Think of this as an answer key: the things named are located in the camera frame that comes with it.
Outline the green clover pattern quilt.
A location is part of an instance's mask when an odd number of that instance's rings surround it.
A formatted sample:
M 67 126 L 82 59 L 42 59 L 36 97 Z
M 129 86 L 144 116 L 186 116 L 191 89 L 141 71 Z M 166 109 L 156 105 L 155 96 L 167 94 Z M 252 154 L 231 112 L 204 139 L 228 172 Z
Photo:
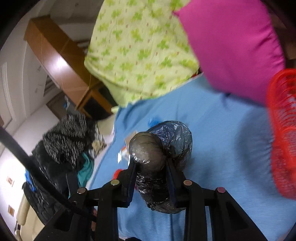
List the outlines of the green clover pattern quilt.
M 156 98 L 198 73 L 199 62 L 173 14 L 186 1 L 104 1 L 84 65 L 122 107 Z

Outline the blue bed sheet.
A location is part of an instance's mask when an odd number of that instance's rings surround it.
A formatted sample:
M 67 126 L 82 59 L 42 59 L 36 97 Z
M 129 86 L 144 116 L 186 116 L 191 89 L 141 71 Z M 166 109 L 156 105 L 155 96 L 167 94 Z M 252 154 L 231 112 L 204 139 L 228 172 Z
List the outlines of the blue bed sheet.
M 198 76 L 165 96 L 139 101 L 118 111 L 114 139 L 90 188 L 103 186 L 114 172 L 125 138 L 149 129 L 151 121 L 181 121 L 192 132 L 191 160 L 184 175 L 203 188 L 224 187 L 268 240 L 278 240 L 295 223 L 295 201 L 282 197 L 270 166 L 273 135 L 267 109 L 215 91 Z

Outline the black white patterned garment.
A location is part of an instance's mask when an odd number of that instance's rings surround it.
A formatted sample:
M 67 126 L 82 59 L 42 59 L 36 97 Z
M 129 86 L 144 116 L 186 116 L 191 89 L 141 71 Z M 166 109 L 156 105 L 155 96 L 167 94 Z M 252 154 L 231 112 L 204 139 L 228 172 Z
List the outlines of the black white patterned garment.
M 64 116 L 54 127 L 43 134 L 43 144 L 57 163 L 67 163 L 76 169 L 76 162 L 86 147 L 88 126 L 84 114 Z

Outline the brown wooden pillar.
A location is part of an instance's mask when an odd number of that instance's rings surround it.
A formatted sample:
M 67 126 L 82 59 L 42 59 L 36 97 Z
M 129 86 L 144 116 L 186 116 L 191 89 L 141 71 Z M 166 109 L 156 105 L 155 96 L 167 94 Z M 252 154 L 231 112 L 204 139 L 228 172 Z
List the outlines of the brown wooden pillar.
M 83 50 L 48 16 L 30 19 L 24 40 L 47 74 L 79 108 L 99 83 L 84 66 Z

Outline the magenta pillow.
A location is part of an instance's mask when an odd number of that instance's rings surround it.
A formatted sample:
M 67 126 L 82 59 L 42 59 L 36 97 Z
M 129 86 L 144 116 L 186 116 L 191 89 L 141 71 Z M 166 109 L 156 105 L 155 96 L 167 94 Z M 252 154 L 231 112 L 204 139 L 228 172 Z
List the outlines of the magenta pillow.
M 265 105 L 285 57 L 261 1 L 190 1 L 175 11 L 210 85 Z

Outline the black plastic trash bag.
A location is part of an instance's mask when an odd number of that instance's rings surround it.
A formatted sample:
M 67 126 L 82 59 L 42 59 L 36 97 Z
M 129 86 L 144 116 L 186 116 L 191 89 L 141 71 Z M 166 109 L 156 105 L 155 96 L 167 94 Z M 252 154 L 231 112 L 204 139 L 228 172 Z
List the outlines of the black plastic trash bag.
M 176 214 L 184 210 L 174 206 L 166 181 L 166 162 L 182 171 L 192 153 L 192 133 L 181 121 L 164 121 L 132 137 L 130 157 L 140 164 L 135 186 L 152 211 Z

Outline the red plastic mesh basket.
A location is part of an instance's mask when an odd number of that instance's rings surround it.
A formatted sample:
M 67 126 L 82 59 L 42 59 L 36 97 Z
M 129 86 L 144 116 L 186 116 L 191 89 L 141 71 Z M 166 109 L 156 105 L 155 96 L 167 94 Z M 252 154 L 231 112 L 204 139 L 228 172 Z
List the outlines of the red plastic mesh basket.
M 274 135 L 273 180 L 283 197 L 295 199 L 295 68 L 274 75 L 267 91 L 267 106 Z

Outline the teal garment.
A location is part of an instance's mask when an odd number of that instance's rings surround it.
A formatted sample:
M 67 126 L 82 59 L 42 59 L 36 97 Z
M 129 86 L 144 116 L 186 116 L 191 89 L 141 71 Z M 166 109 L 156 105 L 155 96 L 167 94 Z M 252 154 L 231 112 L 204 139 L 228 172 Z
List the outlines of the teal garment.
M 81 155 L 83 165 L 77 173 L 79 187 L 86 187 L 87 182 L 90 180 L 94 170 L 94 160 L 86 153 Z

